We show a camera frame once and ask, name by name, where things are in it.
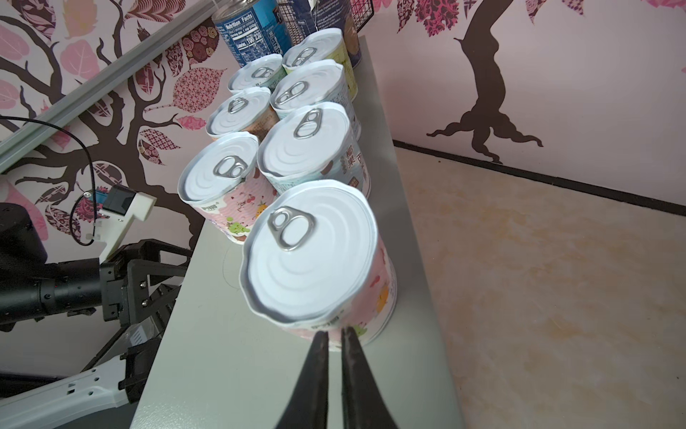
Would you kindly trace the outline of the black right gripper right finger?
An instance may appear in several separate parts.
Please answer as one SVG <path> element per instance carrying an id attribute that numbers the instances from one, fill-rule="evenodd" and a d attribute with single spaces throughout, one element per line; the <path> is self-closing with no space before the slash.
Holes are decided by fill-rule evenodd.
<path id="1" fill-rule="evenodd" d="M 341 331 L 341 345 L 344 427 L 396 429 L 398 426 L 384 403 L 353 327 Z"/>

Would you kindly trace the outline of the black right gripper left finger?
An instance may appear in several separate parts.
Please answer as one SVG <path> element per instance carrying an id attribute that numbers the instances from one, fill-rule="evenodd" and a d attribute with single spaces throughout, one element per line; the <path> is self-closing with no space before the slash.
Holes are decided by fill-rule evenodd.
<path id="1" fill-rule="evenodd" d="M 326 428 L 329 391 L 329 334 L 312 340 L 294 391 L 276 428 Z"/>

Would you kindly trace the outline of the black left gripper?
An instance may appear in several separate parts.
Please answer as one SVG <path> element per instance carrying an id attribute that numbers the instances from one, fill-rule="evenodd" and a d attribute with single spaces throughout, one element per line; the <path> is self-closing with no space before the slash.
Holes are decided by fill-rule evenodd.
<path id="1" fill-rule="evenodd" d="M 142 322 L 157 308 L 150 288 L 173 277 L 184 277 L 192 251 L 159 240 L 125 245 L 100 264 L 104 320 L 122 327 Z"/>

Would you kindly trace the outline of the pink label small can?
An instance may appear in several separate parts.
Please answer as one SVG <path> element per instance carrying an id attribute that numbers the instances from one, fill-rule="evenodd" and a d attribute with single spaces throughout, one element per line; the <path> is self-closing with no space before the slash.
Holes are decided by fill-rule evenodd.
<path id="1" fill-rule="evenodd" d="M 232 132 L 202 149 L 184 168 L 178 195 L 239 245 L 279 193 L 257 166 L 259 140 Z"/>

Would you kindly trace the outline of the pink floral small can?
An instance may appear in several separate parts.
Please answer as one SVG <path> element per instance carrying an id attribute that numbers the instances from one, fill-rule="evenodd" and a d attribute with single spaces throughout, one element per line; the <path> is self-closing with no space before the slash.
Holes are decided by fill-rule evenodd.
<path id="1" fill-rule="evenodd" d="M 239 285 L 254 314 L 307 341 L 328 332 L 331 350 L 340 350 L 347 327 L 362 344 L 375 340 L 398 298 L 366 196 L 334 180 L 289 189 L 259 216 L 244 244 Z"/>

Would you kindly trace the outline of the orange label small can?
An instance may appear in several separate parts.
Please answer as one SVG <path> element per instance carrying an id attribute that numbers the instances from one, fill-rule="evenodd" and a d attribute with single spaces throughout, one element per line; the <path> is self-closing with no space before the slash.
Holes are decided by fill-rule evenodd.
<path id="1" fill-rule="evenodd" d="M 205 131 L 212 140 L 232 132 L 248 132 L 262 141 L 280 121 L 271 106 L 271 95 L 269 89 L 261 87 L 239 91 L 211 114 Z"/>

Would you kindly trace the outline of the pale blue small can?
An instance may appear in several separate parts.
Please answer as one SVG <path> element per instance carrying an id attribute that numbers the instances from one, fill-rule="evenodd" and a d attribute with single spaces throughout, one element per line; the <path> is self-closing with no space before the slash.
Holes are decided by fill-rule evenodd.
<path id="1" fill-rule="evenodd" d="M 291 112 L 269 130 L 257 164 L 282 194 L 318 180 L 336 180 L 371 194 L 371 177 L 342 105 L 323 102 Z"/>

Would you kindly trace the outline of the teal label small can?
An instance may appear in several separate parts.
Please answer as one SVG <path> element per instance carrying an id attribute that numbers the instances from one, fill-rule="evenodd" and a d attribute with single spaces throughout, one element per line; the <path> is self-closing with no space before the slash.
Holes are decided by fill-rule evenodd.
<path id="1" fill-rule="evenodd" d="M 228 90 L 232 94 L 253 87 L 274 91 L 287 75 L 282 66 L 282 60 L 282 55 L 271 54 L 247 63 L 232 75 L 227 86 Z"/>

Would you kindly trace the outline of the blue white label can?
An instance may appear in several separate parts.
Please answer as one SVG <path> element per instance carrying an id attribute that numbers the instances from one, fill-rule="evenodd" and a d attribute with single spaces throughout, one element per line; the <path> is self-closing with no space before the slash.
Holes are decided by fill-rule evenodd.
<path id="1" fill-rule="evenodd" d="M 212 21 L 240 67 L 292 47 L 276 0 L 226 1 Z"/>

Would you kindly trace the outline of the light green small can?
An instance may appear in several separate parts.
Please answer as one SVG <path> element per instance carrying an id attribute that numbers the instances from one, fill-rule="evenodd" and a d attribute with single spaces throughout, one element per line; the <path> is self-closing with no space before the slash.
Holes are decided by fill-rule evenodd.
<path id="1" fill-rule="evenodd" d="M 354 101 L 358 94 L 357 80 L 341 29 L 318 30 L 307 36 L 287 51 L 283 57 L 282 66 L 287 73 L 292 73 L 298 67 L 326 59 L 333 60 L 344 67 L 348 93 L 350 99 Z"/>

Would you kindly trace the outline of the dark blue tall can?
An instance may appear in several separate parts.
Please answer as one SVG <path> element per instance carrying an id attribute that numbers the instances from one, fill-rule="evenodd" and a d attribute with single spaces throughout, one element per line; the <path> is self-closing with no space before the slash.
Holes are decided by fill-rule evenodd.
<path id="1" fill-rule="evenodd" d="M 293 46 L 319 30 L 338 28 L 343 32 L 352 67 L 360 63 L 362 52 L 350 1 L 278 0 L 277 5 Z"/>

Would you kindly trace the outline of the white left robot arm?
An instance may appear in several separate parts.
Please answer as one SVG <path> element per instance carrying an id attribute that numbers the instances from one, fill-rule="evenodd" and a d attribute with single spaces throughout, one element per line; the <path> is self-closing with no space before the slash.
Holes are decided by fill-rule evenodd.
<path id="1" fill-rule="evenodd" d="M 1 425 L 57 428 L 137 403 L 191 251 L 158 240 L 51 263 L 26 207 L 1 207 Z"/>

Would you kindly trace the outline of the grey metal cabinet counter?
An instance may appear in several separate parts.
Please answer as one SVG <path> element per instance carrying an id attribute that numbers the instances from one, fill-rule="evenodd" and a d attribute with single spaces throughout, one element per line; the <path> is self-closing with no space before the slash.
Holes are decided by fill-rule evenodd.
<path id="1" fill-rule="evenodd" d="M 362 44 L 354 106 L 371 207 L 398 279 L 382 333 L 364 347 L 401 428 L 461 428 L 464 418 L 379 94 L 381 59 Z M 135 428 L 273 428 L 310 344 L 255 315 L 239 287 L 242 249 L 205 225 L 156 354 Z"/>

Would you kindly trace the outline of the silver diagonal aluminium bar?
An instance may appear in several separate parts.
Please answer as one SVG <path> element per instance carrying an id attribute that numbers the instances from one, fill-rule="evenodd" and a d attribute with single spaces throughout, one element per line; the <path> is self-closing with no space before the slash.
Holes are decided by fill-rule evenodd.
<path id="1" fill-rule="evenodd" d="M 153 61 L 156 56 L 164 53 L 166 48 L 181 39 L 184 34 L 227 4 L 226 1 L 199 1 L 192 5 L 178 18 L 105 67 L 96 77 L 49 107 L 44 114 L 36 118 L 34 124 L 19 128 L 1 143 L 1 171 L 5 172 L 14 166 L 30 151 L 58 132 L 62 126 L 76 119 L 109 91 Z"/>

